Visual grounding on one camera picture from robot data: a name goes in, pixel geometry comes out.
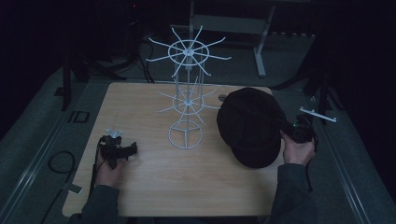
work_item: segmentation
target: black cap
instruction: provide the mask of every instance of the black cap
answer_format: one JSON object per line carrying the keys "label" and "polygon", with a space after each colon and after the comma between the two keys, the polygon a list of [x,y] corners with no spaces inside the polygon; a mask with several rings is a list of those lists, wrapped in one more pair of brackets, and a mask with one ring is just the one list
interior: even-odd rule
{"label": "black cap", "polygon": [[280,125],[286,120],[273,95],[254,88],[231,92],[219,109],[221,138],[250,168],[272,164],[280,151]]}

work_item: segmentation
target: person's arm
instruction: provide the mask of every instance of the person's arm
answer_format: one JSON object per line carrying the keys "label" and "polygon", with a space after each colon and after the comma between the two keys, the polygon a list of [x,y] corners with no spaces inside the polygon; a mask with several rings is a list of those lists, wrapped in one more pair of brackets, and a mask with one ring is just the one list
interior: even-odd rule
{"label": "person's arm", "polygon": [[315,155],[313,142],[296,144],[286,134],[283,153],[285,164],[278,167],[276,196],[271,224],[317,223],[317,206],[307,189],[305,166]]}
{"label": "person's arm", "polygon": [[96,186],[81,214],[72,215],[67,223],[117,223],[119,193],[110,186]]}
{"label": "person's arm", "polygon": [[117,223],[117,201],[120,191],[116,186],[125,162],[125,159],[120,160],[113,170],[99,153],[100,166],[96,173],[93,193],[82,208],[81,214],[72,215],[67,223]]}

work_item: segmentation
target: black controller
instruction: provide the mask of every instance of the black controller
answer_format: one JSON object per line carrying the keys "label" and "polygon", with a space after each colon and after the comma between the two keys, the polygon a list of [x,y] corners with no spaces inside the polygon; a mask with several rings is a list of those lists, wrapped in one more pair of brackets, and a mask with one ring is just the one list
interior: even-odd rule
{"label": "black controller", "polygon": [[121,137],[112,138],[109,135],[101,137],[98,147],[104,160],[108,161],[108,164],[112,169],[117,167],[117,159],[125,158],[137,153],[136,142],[132,143],[129,147],[121,147]]}
{"label": "black controller", "polygon": [[314,118],[309,114],[299,114],[294,123],[286,121],[282,126],[282,131],[290,136],[295,143],[311,142],[312,138],[317,138],[313,125]]}

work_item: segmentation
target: wooden table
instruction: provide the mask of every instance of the wooden table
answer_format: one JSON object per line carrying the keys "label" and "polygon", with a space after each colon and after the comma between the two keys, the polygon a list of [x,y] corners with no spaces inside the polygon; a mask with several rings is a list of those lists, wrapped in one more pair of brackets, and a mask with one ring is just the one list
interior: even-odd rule
{"label": "wooden table", "polygon": [[[242,87],[204,86],[205,104],[220,106],[220,94]],[[270,92],[267,88],[258,88]],[[169,127],[180,119],[172,105],[172,84],[113,83],[93,126],[73,184],[80,194],[68,193],[63,213],[80,213],[87,202],[96,144],[106,128],[123,130],[122,145],[136,142],[138,152],[123,171],[119,212],[122,217],[259,216],[271,212],[277,166],[282,156],[262,169],[240,164],[219,135],[217,109],[204,108],[198,118],[203,130],[200,145],[179,149],[168,140]]]}

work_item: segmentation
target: dark background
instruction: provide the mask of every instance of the dark background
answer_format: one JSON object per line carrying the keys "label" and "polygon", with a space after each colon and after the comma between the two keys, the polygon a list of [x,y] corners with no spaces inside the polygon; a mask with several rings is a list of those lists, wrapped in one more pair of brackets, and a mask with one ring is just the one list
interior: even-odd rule
{"label": "dark background", "polygon": [[[199,2],[196,1],[197,10],[219,14],[216,11],[219,7],[202,7]],[[261,3],[251,2],[254,6]],[[235,16],[243,17],[249,11],[248,7],[240,7],[245,11],[235,10],[238,8],[235,4],[241,3],[232,1],[228,5]],[[111,61],[112,56],[125,53],[117,44],[124,39],[125,29],[134,36],[129,48],[134,51],[145,26],[166,38],[169,24],[188,24],[189,11],[177,10],[178,7],[189,8],[189,1],[2,0],[0,137],[7,133],[44,81],[62,67],[65,54],[73,58],[76,52],[82,52],[93,60]],[[251,14],[260,16],[261,12],[254,8]],[[395,9],[388,1],[279,4],[271,26],[275,33],[317,36],[305,64],[319,66],[313,75],[316,77],[321,77],[323,71],[330,72],[331,84],[394,201]]]}

